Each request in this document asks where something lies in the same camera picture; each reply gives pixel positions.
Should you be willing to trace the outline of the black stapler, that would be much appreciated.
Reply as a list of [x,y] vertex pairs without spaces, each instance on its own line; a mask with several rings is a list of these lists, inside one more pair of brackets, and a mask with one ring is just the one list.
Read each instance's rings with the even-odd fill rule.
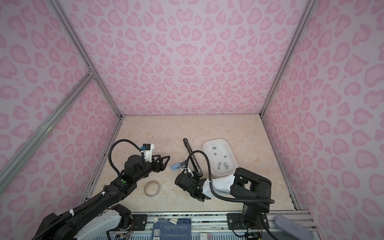
[[188,142],[188,139],[184,138],[183,142],[184,142],[184,145],[185,145],[186,149],[188,150],[189,154],[191,155],[190,162],[193,165],[194,172],[197,174],[198,177],[202,177],[203,176],[202,169],[200,168],[200,165],[198,164],[198,161],[197,161],[195,155],[192,154],[193,151],[192,151],[192,148]]

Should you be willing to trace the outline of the blue mini stapler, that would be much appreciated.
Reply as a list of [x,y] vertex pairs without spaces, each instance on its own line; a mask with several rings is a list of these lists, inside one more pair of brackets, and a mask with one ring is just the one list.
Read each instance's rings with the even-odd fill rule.
[[180,163],[176,163],[176,164],[171,165],[171,171],[176,171],[179,169],[181,169]]

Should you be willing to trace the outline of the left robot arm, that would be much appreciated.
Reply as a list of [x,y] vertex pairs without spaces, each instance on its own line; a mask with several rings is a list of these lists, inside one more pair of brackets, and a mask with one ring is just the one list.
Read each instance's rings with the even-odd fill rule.
[[[128,158],[122,171],[119,171],[112,161],[112,152],[120,143],[129,143],[140,152],[138,155],[132,155]],[[84,227],[100,217],[107,209],[116,211],[119,217],[117,226],[124,230],[127,229],[132,221],[131,212],[119,205],[119,202],[137,188],[138,181],[147,178],[150,173],[163,172],[171,159],[170,156],[161,155],[152,155],[150,158],[146,158],[145,152],[151,151],[150,144],[139,147],[127,139],[113,143],[108,153],[108,161],[117,173],[117,177],[109,185],[105,185],[100,193],[81,205],[60,215],[52,213],[46,216],[33,238],[35,240],[78,240],[80,234],[84,233]]]

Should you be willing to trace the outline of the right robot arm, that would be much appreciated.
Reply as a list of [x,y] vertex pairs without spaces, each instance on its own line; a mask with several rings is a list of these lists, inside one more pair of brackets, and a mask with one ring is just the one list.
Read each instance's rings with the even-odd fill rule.
[[[202,154],[208,166],[208,178],[193,177],[188,173],[189,162],[194,154]],[[218,199],[230,203],[242,203],[243,210],[240,224],[246,229],[270,228],[267,213],[275,201],[271,198],[272,182],[244,168],[236,168],[235,172],[225,178],[213,179],[211,162],[203,151],[193,151],[185,161],[175,185],[200,202]]]

